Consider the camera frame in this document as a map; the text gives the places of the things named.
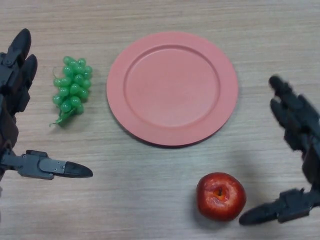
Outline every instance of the grape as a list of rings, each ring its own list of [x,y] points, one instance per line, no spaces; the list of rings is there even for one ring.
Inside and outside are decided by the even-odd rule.
[[[79,92],[79,90],[80,90],[79,84],[74,83],[74,84],[72,84],[71,87],[70,87],[70,94],[71,94],[71,95],[75,95],[77,92]]]
[[[84,83],[84,76],[78,74],[74,77],[74,83],[79,84],[80,86]]]
[[[75,109],[75,112],[76,112],[77,114],[83,114],[84,111],[85,111],[85,109],[84,109],[84,106],[83,106],[82,104],[80,104],[80,106],[78,106],[78,107]]]
[[[82,87],[86,90],[88,90],[90,87],[91,87],[91,82],[90,80],[84,80],[83,81],[83,84],[82,84]]]
[[[72,80],[70,77],[64,77],[61,79],[61,87],[67,87],[72,83]]]
[[[58,105],[60,106],[63,102],[63,98],[59,95],[54,95],[53,98],[52,98],[52,102],[55,104],[55,105]]]
[[[68,89],[67,87],[65,87],[65,86],[60,87],[60,89],[59,89],[59,96],[60,96],[60,97],[66,97],[66,96],[68,96],[68,95],[69,95],[69,89]]]
[[[73,59],[72,61],[69,62],[68,65],[70,68],[75,69],[78,66],[78,63],[76,60]]]
[[[65,56],[65,57],[63,58],[63,63],[64,63],[65,65],[69,65],[69,63],[70,63],[71,61],[74,61],[74,59],[73,59],[72,57],[70,57],[70,56]]]
[[[53,80],[53,85],[54,85],[55,87],[61,87],[61,79],[60,79],[60,78],[55,78],[55,79]]]
[[[88,73],[88,72],[85,72],[84,74],[83,74],[83,77],[84,77],[84,79],[91,79],[91,73]]]
[[[81,105],[81,100],[77,96],[70,97],[70,102],[73,107],[79,107]]]
[[[61,106],[60,106],[60,110],[64,113],[67,113],[71,110],[71,103],[69,100],[64,101]]]
[[[78,59],[78,64],[81,66],[81,67],[84,67],[86,65],[86,60],[84,58],[79,58]]]
[[[70,66],[64,66],[63,73],[67,77],[73,77],[73,75],[74,75],[74,71],[72,70],[72,68]]]
[[[84,74],[85,73],[85,69],[82,66],[78,65],[77,67],[74,68],[74,72],[76,74]]]
[[[80,88],[80,91],[77,93],[77,95],[81,98],[81,99],[87,99],[89,96],[89,93],[87,90],[83,89],[82,87]]]
[[[84,71],[88,74],[92,73],[92,67],[91,66],[85,66]]]

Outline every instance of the grape stem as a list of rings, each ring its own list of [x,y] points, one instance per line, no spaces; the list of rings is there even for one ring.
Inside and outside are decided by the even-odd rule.
[[[71,109],[70,111],[66,112],[66,113],[62,113],[62,111],[60,110],[59,118],[55,122],[51,123],[49,125],[49,127],[51,127],[51,125],[61,124],[62,122],[67,120],[69,117],[74,115],[75,112],[76,112],[76,108],[75,107],[73,109]]]

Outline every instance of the green grapes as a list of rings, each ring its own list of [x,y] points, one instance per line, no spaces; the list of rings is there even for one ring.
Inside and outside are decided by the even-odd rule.
[[[84,58],[75,60],[70,56],[65,56],[63,63],[65,64],[62,70],[64,77],[53,80],[58,93],[52,97],[52,102],[60,109],[56,124],[74,114],[80,115],[84,112],[83,102],[88,99],[92,85],[93,69],[86,65]]]

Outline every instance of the wooden table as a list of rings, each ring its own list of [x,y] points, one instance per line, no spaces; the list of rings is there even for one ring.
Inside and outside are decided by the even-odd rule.
[[[52,181],[7,172],[1,181],[1,240],[316,240],[320,212],[286,224],[241,227],[199,216],[194,194],[210,172],[227,172],[245,186],[249,209],[289,188],[309,187],[300,154],[283,140],[269,102],[278,73],[320,108],[318,0],[2,0],[0,50],[28,28],[38,71],[31,100],[17,114],[15,152],[48,152],[90,167],[94,177]],[[161,31],[193,33],[231,59],[239,100],[227,124],[191,147],[162,149],[132,139],[115,122],[106,79],[133,41]],[[94,68],[85,113],[68,127],[49,127],[53,67],[66,55]]]

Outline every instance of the plate center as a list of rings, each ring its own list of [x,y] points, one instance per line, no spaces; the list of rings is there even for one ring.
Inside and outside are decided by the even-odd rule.
[[[125,97],[145,122],[181,127],[204,117],[219,96],[219,80],[207,60],[189,48],[164,46],[135,61]]]

